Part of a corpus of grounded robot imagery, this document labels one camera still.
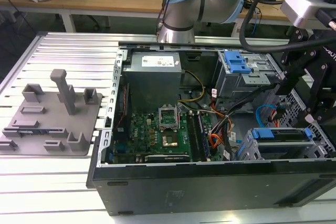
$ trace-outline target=slotted aluminum surface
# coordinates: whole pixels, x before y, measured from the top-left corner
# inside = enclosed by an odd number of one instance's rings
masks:
[[[21,104],[27,83],[40,83],[45,91],[56,91],[49,81],[53,68],[67,70],[67,80],[76,91],[95,87],[106,97],[118,41],[154,42],[154,36],[61,34],[37,38],[8,78],[0,85],[0,128]],[[238,44],[234,38],[198,38],[198,42]],[[283,44],[264,40],[264,44]],[[96,122],[103,125],[107,98]],[[0,223],[336,223],[336,189],[302,208],[256,209],[185,214],[110,217],[94,189],[85,182],[92,149],[85,157],[0,157]],[[230,190],[223,185],[221,190]]]

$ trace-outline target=blue drive bracket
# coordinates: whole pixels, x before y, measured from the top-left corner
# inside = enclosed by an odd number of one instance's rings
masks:
[[[224,52],[225,62],[230,67],[231,73],[251,73],[252,70],[249,69],[245,63],[244,57],[241,56],[239,51],[225,51]]]

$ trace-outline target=floor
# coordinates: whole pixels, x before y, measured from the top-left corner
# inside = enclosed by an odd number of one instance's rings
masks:
[[[34,38],[34,32],[24,22],[19,13],[17,22],[10,24],[3,20],[0,25],[0,82],[5,78],[18,58]],[[54,14],[22,13],[36,31],[59,31],[63,32],[62,19]],[[87,16],[74,15],[76,30],[79,33],[117,33],[117,34],[154,34],[155,19],[149,18],[128,18],[110,17],[110,28],[105,28],[104,18],[95,16],[101,24],[100,30],[94,30],[94,23]],[[201,24],[195,25],[195,35],[197,36],[218,36],[230,37],[234,24],[212,24],[201,32]],[[254,25],[250,24],[246,34],[251,37]],[[258,25],[255,31],[256,38],[287,38],[285,33],[288,27]]]

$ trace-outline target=gray power supply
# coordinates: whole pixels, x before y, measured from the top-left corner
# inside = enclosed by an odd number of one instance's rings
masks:
[[[176,104],[181,82],[178,53],[135,52],[123,72],[130,84],[133,113],[157,112],[165,104]]]

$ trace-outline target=gray plastic tray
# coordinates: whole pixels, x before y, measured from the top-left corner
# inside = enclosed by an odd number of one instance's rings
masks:
[[[43,92],[38,84],[28,84],[23,90],[25,100],[3,129],[0,155],[83,156],[88,153],[102,94],[97,94],[95,89],[75,93],[66,84],[66,72],[56,70],[55,73],[61,73],[63,88],[67,89],[61,88],[60,93]]]

